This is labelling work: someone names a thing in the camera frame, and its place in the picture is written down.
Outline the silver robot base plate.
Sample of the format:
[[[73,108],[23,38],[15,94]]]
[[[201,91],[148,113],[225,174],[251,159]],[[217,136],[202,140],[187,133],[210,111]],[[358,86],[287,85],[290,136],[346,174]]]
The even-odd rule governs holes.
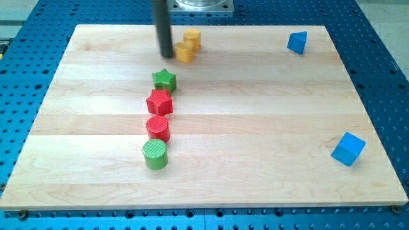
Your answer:
[[[167,7],[173,15],[232,15],[235,11],[233,0],[167,0]]]

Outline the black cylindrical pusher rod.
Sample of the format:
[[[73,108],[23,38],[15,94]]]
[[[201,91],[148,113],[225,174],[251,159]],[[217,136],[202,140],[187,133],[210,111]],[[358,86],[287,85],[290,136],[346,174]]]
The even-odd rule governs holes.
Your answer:
[[[173,42],[167,1],[151,0],[151,4],[153,11],[153,20],[157,29],[160,55],[163,58],[172,58],[174,56]]]

